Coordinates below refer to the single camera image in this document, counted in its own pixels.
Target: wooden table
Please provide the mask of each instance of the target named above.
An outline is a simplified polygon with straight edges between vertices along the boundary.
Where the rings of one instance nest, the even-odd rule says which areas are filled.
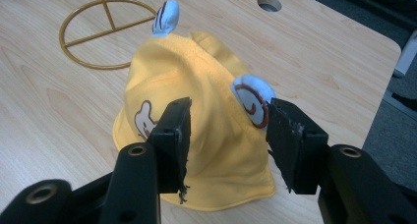
[[[128,69],[99,71],[72,62],[58,31],[92,0],[0,0],[0,209],[23,188],[64,179],[76,189],[113,169],[112,124],[123,104]],[[165,0],[141,0],[157,9]],[[362,147],[399,56],[390,39],[314,0],[279,0],[279,12],[257,0],[178,0],[176,33],[207,30],[220,37],[329,134],[329,144]],[[116,25],[144,17],[133,5],[109,4]],[[109,28],[101,7],[70,23],[67,39]],[[130,61],[150,36],[150,23],[74,47],[96,64]],[[285,189],[219,212],[163,202],[163,223],[320,223],[315,196]]]

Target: yellow bucket hat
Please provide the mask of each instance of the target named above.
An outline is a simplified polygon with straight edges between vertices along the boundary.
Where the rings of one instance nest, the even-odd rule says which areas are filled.
[[[175,4],[170,0],[163,7],[175,9]],[[166,19],[163,13],[159,10],[155,22]],[[263,98],[270,100],[273,90],[267,86],[267,93],[253,91],[250,81],[260,80],[247,75],[244,64],[211,34],[161,35],[163,24],[154,24],[157,35],[145,41],[133,58],[125,103],[113,127],[116,146],[146,141],[168,103],[190,97],[191,142],[184,182],[190,188],[182,205],[216,211],[273,196],[266,133],[260,129],[266,114],[260,122],[247,116],[265,110]],[[247,102],[248,93],[258,103]],[[161,197],[180,202],[177,194]]]

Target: white ear decoration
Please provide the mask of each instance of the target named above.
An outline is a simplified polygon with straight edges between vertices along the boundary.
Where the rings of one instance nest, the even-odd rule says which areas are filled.
[[[275,92],[270,85],[259,77],[244,75],[237,78],[231,85],[231,90],[242,104],[253,125],[267,130],[268,106]]]
[[[167,0],[158,10],[152,25],[152,36],[165,37],[177,28],[180,9],[176,0]]]

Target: gold metal frame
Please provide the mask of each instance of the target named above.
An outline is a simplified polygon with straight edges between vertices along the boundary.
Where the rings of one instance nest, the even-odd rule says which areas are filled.
[[[124,25],[124,26],[121,26],[121,27],[116,27],[114,25],[113,19],[111,17],[110,10],[108,9],[108,6],[107,6],[108,2],[125,2],[125,3],[132,3],[132,4],[135,4],[135,5],[139,5],[141,7],[144,7],[145,9],[149,10],[151,13],[153,13],[153,16],[151,16],[149,18],[146,18],[146,19],[143,19],[143,20],[139,20],[139,21],[127,24],[127,25]],[[70,41],[70,42],[65,42],[65,30],[67,29],[68,23],[71,20],[73,20],[77,15],[79,15],[79,13],[81,13],[82,11],[84,11],[84,10],[86,10],[86,9],[92,7],[92,6],[99,5],[99,4],[102,4],[103,7],[104,7],[105,13],[107,15],[107,19],[108,19],[108,21],[110,22],[110,25],[111,25],[111,29],[105,30],[105,31],[102,31],[102,32],[99,32],[99,33],[96,33],[96,34],[92,34],[92,35],[89,35],[89,36],[86,36],[86,37],[83,37],[83,38],[80,38],[80,39],[76,39],[76,40],[73,40],[73,41]],[[74,46],[74,45],[77,45],[77,44],[81,44],[83,42],[86,42],[86,41],[89,41],[89,40],[92,40],[92,39],[95,39],[95,38],[98,38],[98,37],[101,37],[101,36],[104,36],[104,35],[108,35],[110,33],[113,33],[113,32],[116,32],[116,31],[119,31],[119,30],[122,30],[122,29],[125,29],[125,28],[130,28],[130,27],[133,27],[133,26],[136,26],[136,25],[143,24],[143,23],[148,22],[148,21],[152,21],[155,16],[156,16],[156,10],[154,10],[149,5],[147,5],[145,3],[142,3],[140,1],[136,1],[136,0],[96,0],[96,1],[91,1],[91,2],[87,3],[86,5],[84,5],[80,8],[78,8],[77,10],[75,10],[73,13],[71,13],[67,17],[67,19],[65,19],[64,23],[62,24],[61,28],[59,29],[59,43],[61,44],[61,48],[64,51],[64,53],[68,57],[70,57],[70,59],[74,60],[76,63],[81,64],[85,67],[92,68],[92,69],[100,69],[100,70],[104,70],[104,69],[105,70],[114,70],[114,69],[126,68],[126,67],[130,66],[130,64],[131,64],[130,62],[124,63],[124,64],[119,64],[119,65],[108,65],[108,66],[95,65],[95,64],[84,62],[84,61],[80,60],[79,58],[75,57],[68,50],[68,47]]]

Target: gray carpet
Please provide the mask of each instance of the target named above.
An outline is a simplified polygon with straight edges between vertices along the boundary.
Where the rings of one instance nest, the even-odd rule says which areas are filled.
[[[412,29],[402,28],[349,0],[317,1],[391,38],[401,47],[411,34]],[[415,14],[408,12],[405,15],[417,19]],[[391,79],[388,90],[417,98],[417,58],[405,78]],[[364,150],[371,154],[394,182],[414,191],[417,191],[416,131],[417,122],[414,119],[383,101],[364,145]]]

